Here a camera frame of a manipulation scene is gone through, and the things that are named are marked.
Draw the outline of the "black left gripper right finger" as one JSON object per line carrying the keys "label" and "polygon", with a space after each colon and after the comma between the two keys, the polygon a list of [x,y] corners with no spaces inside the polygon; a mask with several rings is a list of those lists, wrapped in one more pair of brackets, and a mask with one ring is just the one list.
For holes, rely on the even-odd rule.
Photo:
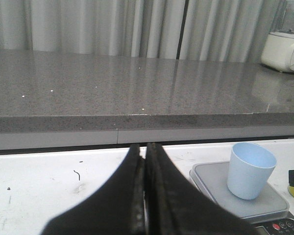
{"label": "black left gripper right finger", "polygon": [[151,235],[256,235],[248,222],[213,203],[177,169],[162,145],[148,143],[146,204]]}

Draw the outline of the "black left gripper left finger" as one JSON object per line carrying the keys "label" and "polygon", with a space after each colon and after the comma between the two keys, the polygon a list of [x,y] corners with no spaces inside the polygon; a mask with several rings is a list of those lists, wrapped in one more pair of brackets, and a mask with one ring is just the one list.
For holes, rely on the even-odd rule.
{"label": "black left gripper left finger", "polygon": [[144,159],[138,144],[91,196],[50,220],[44,235],[143,235]]}

